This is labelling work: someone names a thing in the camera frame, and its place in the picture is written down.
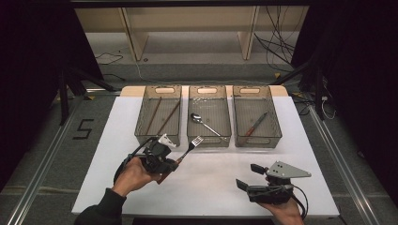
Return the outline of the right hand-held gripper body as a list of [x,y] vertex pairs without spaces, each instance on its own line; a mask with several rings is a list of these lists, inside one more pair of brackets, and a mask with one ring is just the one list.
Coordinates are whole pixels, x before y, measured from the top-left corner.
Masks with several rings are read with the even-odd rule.
[[287,203],[293,195],[292,178],[311,177],[310,172],[303,171],[287,163],[276,161],[264,174],[266,186],[248,186],[246,193],[253,203],[281,204]]

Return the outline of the person's right hand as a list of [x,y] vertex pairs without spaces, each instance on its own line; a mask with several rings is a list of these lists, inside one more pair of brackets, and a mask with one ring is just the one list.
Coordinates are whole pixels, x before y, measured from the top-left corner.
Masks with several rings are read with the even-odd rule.
[[298,203],[293,197],[288,202],[282,204],[259,203],[267,209],[280,225],[304,225]]

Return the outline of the knife with wooden handle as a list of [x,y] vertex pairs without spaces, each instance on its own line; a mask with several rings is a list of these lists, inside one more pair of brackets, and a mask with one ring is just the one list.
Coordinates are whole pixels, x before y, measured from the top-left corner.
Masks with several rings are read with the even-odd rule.
[[265,119],[267,116],[268,112],[264,112],[256,121],[255,123],[246,131],[243,140],[246,142],[246,140],[253,134],[253,132],[259,127],[261,122]]

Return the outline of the dark curtain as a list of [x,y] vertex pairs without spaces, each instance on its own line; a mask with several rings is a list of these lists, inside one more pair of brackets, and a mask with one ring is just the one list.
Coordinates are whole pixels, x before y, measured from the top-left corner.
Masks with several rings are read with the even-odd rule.
[[65,68],[102,74],[69,0],[0,0],[0,190],[29,149]]
[[293,64],[319,65],[338,113],[398,206],[398,0],[311,0]]

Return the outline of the pale wooden shelf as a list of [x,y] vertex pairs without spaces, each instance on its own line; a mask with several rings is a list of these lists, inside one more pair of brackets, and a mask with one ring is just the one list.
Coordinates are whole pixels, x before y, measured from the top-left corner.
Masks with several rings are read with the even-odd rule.
[[293,7],[106,7],[77,8],[86,33],[123,33],[135,61],[150,32],[235,32],[242,58],[251,57],[256,31],[301,29],[308,8]]

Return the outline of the white table cover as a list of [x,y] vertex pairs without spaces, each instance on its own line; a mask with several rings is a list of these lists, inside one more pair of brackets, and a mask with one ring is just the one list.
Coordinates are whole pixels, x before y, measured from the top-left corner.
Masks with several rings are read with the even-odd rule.
[[[111,186],[121,161],[138,145],[133,135],[142,100],[118,97],[99,140],[77,200],[72,208],[79,214],[96,204]],[[126,215],[159,218],[265,218],[268,212],[250,202],[236,180],[263,185],[265,178],[250,166],[271,166],[281,161],[312,174],[296,178],[295,194],[309,205],[311,218],[335,218],[339,212],[318,166],[296,107],[290,97],[274,99],[282,138],[273,149],[196,148],[189,152],[177,170],[160,185],[151,182],[132,192],[123,206]],[[171,153],[180,158],[188,148],[183,142]]]

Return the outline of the smoky clear plastic bin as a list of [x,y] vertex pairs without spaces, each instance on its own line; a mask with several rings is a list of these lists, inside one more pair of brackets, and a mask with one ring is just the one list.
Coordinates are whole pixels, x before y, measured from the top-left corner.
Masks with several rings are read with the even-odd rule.
[[[162,130],[161,135],[157,135],[157,132],[171,110],[175,107],[176,103],[181,100],[181,92],[182,87],[180,85],[150,85],[145,88],[141,109],[134,131],[134,135],[139,143],[143,143],[150,137],[166,134],[176,146],[180,146],[181,102],[171,119],[168,121],[167,125]],[[145,135],[150,117],[160,97],[162,97],[161,104],[157,110],[156,116],[148,134]]]
[[[203,121],[219,132],[226,142],[202,124],[192,121],[191,113],[199,114]],[[224,85],[191,85],[189,87],[187,137],[192,141],[197,136],[204,140],[200,147],[228,147],[232,136],[230,114]]]
[[282,138],[268,86],[233,87],[236,147],[275,148]]

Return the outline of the metal spoon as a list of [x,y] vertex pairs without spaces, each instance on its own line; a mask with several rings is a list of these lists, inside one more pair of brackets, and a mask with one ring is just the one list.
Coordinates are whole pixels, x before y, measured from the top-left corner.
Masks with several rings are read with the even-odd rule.
[[197,113],[191,113],[190,114],[190,118],[192,119],[193,122],[198,123],[198,124],[202,124],[205,128],[209,129],[212,133],[214,133],[216,136],[218,136],[221,140],[226,142],[226,139],[216,130],[214,130],[212,127],[210,127],[209,125],[207,125],[202,117],[197,114]]

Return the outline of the aluminium floor rail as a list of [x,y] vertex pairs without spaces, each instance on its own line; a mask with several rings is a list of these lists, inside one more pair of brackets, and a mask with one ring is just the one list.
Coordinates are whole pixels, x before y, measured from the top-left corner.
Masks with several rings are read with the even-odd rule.
[[50,170],[55,156],[65,140],[66,134],[69,130],[71,121],[73,120],[74,114],[81,105],[82,101],[76,98],[71,102],[71,108],[69,109],[69,116],[64,121],[63,125],[57,127],[57,130],[52,138],[51,143],[46,148],[45,154],[42,156],[38,167],[35,169],[35,173],[29,181],[29,184],[25,187],[21,187],[21,198],[17,202],[16,206],[12,210],[10,217],[7,220],[7,225],[22,225],[23,221],[31,208],[33,201],[35,200],[39,189],[45,179],[47,172]]
[[371,202],[366,197],[359,182],[352,173],[345,161],[343,154],[340,151],[339,146],[332,137],[329,128],[326,123],[318,118],[313,106],[309,108],[310,115],[320,133],[327,149],[332,158],[335,166],[341,177],[343,178],[344,185],[347,188],[354,204],[356,205],[364,223],[366,225],[381,225],[380,220],[377,218],[375,210],[371,206]]

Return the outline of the black metal stand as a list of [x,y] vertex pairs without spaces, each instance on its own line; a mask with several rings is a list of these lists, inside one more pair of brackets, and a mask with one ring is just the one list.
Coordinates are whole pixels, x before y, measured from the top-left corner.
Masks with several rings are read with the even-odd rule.
[[299,82],[299,89],[301,91],[309,91],[312,87],[315,91],[315,112],[321,120],[325,119],[322,110],[322,97],[323,97],[323,73],[322,68],[315,63],[313,60],[309,60],[303,63],[301,66],[294,68],[292,71],[288,72],[286,75],[272,82],[271,85],[282,85],[283,83],[293,79],[297,75],[301,74],[301,80]]
[[58,76],[58,91],[61,101],[61,126],[63,126],[69,118],[68,89],[71,90],[74,96],[78,97],[83,96],[87,92],[82,80],[88,80],[109,92],[120,91],[120,88],[113,87],[104,80],[95,78],[77,67],[63,68]]

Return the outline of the fork with wooden handle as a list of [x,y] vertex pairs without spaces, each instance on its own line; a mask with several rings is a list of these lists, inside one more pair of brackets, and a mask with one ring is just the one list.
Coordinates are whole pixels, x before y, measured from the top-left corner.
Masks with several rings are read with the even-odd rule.
[[[204,140],[204,139],[203,139],[202,137],[200,137],[200,136],[197,136],[195,139],[193,139],[193,140],[189,143],[189,146],[188,146],[187,151],[186,151],[180,158],[178,158],[178,159],[176,160],[176,165],[179,166],[179,164],[183,161],[184,157],[185,157],[186,155],[188,155],[189,152],[190,152],[191,150],[193,150],[196,146],[198,146],[203,140]],[[160,185],[160,184],[167,178],[168,175],[169,175],[169,173],[164,173],[164,174],[161,176],[161,179],[157,181],[157,184]]]

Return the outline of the person's left hand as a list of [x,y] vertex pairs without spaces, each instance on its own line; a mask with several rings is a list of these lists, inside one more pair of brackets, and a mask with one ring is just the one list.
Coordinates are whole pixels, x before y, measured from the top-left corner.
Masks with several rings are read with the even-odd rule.
[[134,157],[116,179],[112,191],[122,197],[126,197],[132,191],[138,190],[146,184],[160,179],[161,176],[158,173],[147,172],[142,165],[141,159]]

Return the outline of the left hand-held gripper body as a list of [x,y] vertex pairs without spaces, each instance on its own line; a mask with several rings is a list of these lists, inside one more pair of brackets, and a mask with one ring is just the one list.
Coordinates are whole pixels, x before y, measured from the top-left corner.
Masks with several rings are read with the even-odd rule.
[[166,134],[156,139],[151,138],[150,141],[150,145],[145,148],[139,158],[149,173],[162,173],[164,169],[170,167],[166,162],[167,156],[171,153],[171,147],[176,147],[176,145]]

